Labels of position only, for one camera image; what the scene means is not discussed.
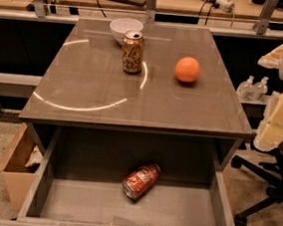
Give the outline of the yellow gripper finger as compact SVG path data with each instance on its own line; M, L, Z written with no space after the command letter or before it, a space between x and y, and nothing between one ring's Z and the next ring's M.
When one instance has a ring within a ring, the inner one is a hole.
M283 94L273 98L267 106L270 115L259 123L257 134L253 140L255 148L268 152L283 141Z
M280 68L281 55L283 53L283 44L276 47L273 51L262 56L257 64L261 67L268 69L278 69Z

